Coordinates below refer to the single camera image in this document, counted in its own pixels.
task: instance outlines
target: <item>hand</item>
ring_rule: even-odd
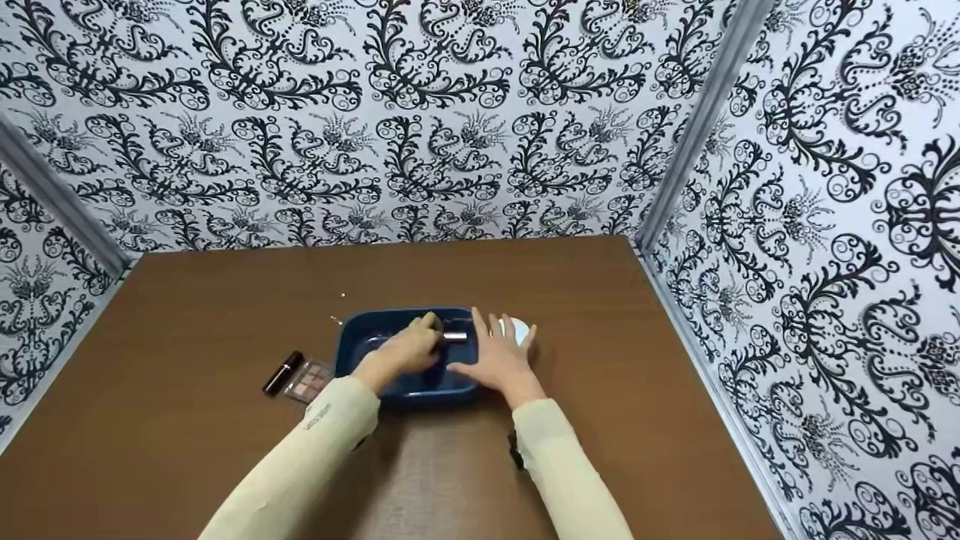
[[[477,363],[452,363],[446,369],[497,390],[503,394],[511,409],[545,398],[527,357],[537,336],[537,325],[517,345],[514,321],[506,313],[501,316],[503,329],[493,315],[490,316],[490,328],[487,329],[480,311],[474,307],[471,312],[480,343]]]
[[[433,311],[417,317],[410,325],[372,351],[353,370],[353,376],[379,393],[396,376],[419,373],[437,363],[436,346],[443,335],[440,319]]]

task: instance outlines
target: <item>person's left hand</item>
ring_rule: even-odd
[[[364,356],[353,376],[377,393],[397,375],[419,373],[437,363],[436,345],[443,332],[433,311],[417,317],[379,349]]]

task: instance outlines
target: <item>wrist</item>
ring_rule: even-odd
[[[546,392],[543,391],[540,381],[533,372],[511,380],[509,384],[504,385],[500,393],[507,400],[510,410],[517,410],[530,402],[546,399]]]
[[[397,370],[386,358],[380,358],[376,351],[369,353],[353,369],[351,374],[374,394],[379,394],[397,375]]]

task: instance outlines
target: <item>black and white damask wallpaper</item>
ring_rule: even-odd
[[[2,0],[6,115],[130,252],[636,231],[730,0]]]
[[[960,539],[960,3],[778,0],[654,254],[794,529]]]
[[[0,163],[0,452],[112,284]]]

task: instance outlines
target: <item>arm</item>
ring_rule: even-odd
[[[200,540],[291,538],[350,452],[376,427],[376,394],[397,375],[437,361],[431,351],[440,339],[438,326],[433,313],[415,319],[365,356],[351,376],[332,380],[294,430],[234,488]]]
[[[450,364],[462,373],[498,390],[514,412],[516,442],[523,465],[530,473],[560,540],[632,540],[633,535],[616,501],[600,479],[573,427],[557,403],[546,399],[527,361],[537,327],[519,344],[510,317],[503,329],[491,315],[488,330],[476,308],[473,323],[480,341],[474,365]]]
[[[514,423],[523,466],[537,485],[560,540],[633,540],[620,508],[557,402],[528,402],[514,410]]]
[[[290,538],[349,453],[373,432],[379,405],[359,379],[332,380],[230,493],[200,540]]]

